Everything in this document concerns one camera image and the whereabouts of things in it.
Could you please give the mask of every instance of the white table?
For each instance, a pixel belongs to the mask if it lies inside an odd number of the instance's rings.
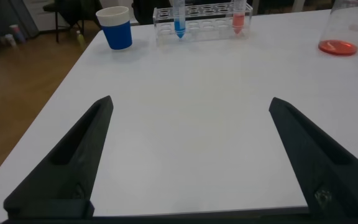
[[[3,200],[97,99],[114,111],[95,216],[306,206],[268,111],[289,101],[358,157],[358,54],[317,49],[329,11],[256,16],[248,40],[113,52],[100,32],[0,167]]]

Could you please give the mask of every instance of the test tube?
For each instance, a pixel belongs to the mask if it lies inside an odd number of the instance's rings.
[[[233,0],[233,29],[236,34],[240,33],[244,26],[247,0]]]
[[[185,0],[173,0],[173,23],[177,36],[182,38],[186,31]]]

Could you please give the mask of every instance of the test tube rack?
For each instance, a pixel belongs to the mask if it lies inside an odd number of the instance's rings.
[[[240,32],[234,32],[234,3],[204,4],[186,7],[186,32],[182,38],[175,33],[173,9],[154,9],[153,21],[158,45],[204,40],[246,39],[251,25],[253,8],[244,7],[244,25]]]

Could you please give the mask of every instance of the glass beaker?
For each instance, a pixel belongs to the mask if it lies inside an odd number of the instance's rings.
[[[336,0],[318,48],[333,55],[358,50],[358,0]]]

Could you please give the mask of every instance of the small bottle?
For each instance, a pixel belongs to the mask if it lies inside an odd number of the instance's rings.
[[[25,38],[23,36],[23,33],[20,31],[19,26],[17,24],[13,24],[13,25],[10,25],[9,27],[12,29],[16,39],[24,44]]]
[[[12,34],[6,34],[5,39],[11,44],[12,47],[16,47],[16,41]]]
[[[80,43],[81,50],[84,51],[86,48],[85,39],[79,30],[77,31],[77,40],[78,40],[78,43]]]

